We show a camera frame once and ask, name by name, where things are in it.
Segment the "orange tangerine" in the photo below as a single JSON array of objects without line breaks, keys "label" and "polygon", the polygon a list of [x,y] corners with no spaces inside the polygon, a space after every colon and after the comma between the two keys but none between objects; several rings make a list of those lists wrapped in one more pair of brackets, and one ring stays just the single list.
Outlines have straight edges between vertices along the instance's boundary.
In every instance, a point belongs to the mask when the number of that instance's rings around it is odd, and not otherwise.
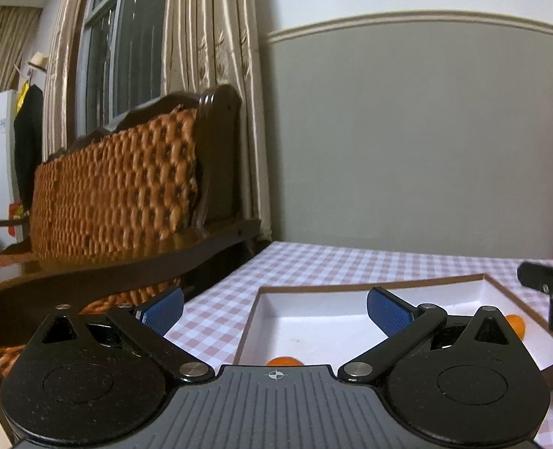
[{"label": "orange tangerine", "polygon": [[523,340],[526,333],[526,323],[524,319],[517,314],[508,314],[505,316],[505,319],[514,330],[514,333],[516,333],[516,336],[518,336],[519,339]]},{"label": "orange tangerine", "polygon": [[303,366],[304,363],[294,357],[282,356],[282,357],[275,357],[269,360],[266,363],[266,365],[270,367],[286,367],[286,366],[300,367],[300,366]]}]

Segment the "pink checkered tablecloth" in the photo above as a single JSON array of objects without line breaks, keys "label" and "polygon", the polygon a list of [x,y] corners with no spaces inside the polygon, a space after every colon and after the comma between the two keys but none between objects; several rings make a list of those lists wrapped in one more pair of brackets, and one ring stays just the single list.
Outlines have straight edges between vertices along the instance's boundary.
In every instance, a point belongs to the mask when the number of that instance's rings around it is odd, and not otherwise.
[{"label": "pink checkered tablecloth", "polygon": [[218,368],[232,362],[253,301],[263,286],[386,283],[487,274],[540,315],[546,296],[523,288],[517,259],[438,256],[275,241],[229,276],[185,305],[167,337]]}]

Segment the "white shallow cardboard box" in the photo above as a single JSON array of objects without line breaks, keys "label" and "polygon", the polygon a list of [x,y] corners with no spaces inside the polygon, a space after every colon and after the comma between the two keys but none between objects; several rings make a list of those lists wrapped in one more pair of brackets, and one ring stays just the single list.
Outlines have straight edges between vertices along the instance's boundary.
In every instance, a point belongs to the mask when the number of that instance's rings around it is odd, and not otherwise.
[{"label": "white shallow cardboard box", "polygon": [[[449,315],[472,316],[483,306],[525,323],[524,346],[553,388],[553,333],[546,321],[486,274],[385,283],[411,306],[432,303]],[[278,357],[338,369],[406,326],[410,313],[371,285],[267,286],[258,290],[234,362],[264,366]]]}]

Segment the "orange woven chair cushion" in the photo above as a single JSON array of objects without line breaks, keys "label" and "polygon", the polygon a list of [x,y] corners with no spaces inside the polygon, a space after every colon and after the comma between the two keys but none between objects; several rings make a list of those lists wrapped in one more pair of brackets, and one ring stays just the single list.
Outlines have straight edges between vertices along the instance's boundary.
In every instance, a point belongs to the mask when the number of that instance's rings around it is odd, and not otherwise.
[{"label": "orange woven chair cushion", "polygon": [[197,196],[196,110],[178,106],[40,165],[30,212],[40,259],[147,246],[190,223]]}]

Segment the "black hanging coat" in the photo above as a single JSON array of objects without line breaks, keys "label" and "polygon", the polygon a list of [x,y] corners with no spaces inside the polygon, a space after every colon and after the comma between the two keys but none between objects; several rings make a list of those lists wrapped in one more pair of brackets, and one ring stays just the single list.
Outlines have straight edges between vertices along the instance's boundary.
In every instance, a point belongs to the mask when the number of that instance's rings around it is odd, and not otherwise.
[{"label": "black hanging coat", "polygon": [[31,86],[13,123],[14,167],[19,198],[25,211],[31,210],[35,174],[42,163],[43,103],[42,89]]}]

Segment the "yellow hanging garment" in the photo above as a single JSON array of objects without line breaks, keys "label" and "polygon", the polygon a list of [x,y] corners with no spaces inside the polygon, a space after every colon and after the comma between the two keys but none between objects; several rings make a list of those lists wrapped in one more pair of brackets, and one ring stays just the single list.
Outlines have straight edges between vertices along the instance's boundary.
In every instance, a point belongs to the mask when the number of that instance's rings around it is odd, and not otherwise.
[{"label": "yellow hanging garment", "polygon": [[21,89],[18,90],[18,93],[17,93],[17,98],[16,98],[16,104],[15,104],[15,112],[18,113],[22,106],[24,105],[24,99],[25,99],[25,96],[27,95],[28,93],[28,90],[30,89],[31,87],[31,84],[28,83],[28,81],[24,81],[22,83],[22,86],[21,86]]}]

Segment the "glass window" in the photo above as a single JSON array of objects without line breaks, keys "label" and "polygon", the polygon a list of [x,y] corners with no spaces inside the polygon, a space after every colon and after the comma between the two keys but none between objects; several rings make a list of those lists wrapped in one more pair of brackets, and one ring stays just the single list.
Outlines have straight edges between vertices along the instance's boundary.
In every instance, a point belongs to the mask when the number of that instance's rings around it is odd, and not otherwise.
[{"label": "glass window", "polygon": [[107,127],[162,88],[165,0],[85,0],[75,135]]}]

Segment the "straw hat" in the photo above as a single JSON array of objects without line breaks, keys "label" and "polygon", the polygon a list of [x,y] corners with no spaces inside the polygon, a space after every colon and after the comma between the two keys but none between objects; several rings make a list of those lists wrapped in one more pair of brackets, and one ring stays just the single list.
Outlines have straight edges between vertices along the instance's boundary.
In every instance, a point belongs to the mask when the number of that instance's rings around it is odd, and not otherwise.
[{"label": "straw hat", "polygon": [[48,55],[41,52],[35,52],[35,54],[33,54],[31,58],[28,59],[28,67],[46,73],[48,69],[48,62]]}]

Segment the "beige striped curtain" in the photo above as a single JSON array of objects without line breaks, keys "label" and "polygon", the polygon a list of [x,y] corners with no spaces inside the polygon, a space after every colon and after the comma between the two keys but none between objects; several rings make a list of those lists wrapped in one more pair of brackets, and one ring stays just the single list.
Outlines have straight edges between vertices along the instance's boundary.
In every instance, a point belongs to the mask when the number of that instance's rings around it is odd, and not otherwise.
[{"label": "beige striped curtain", "polygon": [[271,237],[260,43],[255,0],[167,0],[163,92],[229,84],[242,98],[239,154],[244,217]]}]

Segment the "far beige curtain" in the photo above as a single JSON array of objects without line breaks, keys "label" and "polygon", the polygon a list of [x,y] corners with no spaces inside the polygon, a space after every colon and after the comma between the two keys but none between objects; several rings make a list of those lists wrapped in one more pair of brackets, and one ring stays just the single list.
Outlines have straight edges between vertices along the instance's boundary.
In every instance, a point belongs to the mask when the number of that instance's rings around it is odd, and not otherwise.
[{"label": "far beige curtain", "polygon": [[41,12],[35,7],[0,6],[0,92],[13,89],[17,82],[17,68]]}]

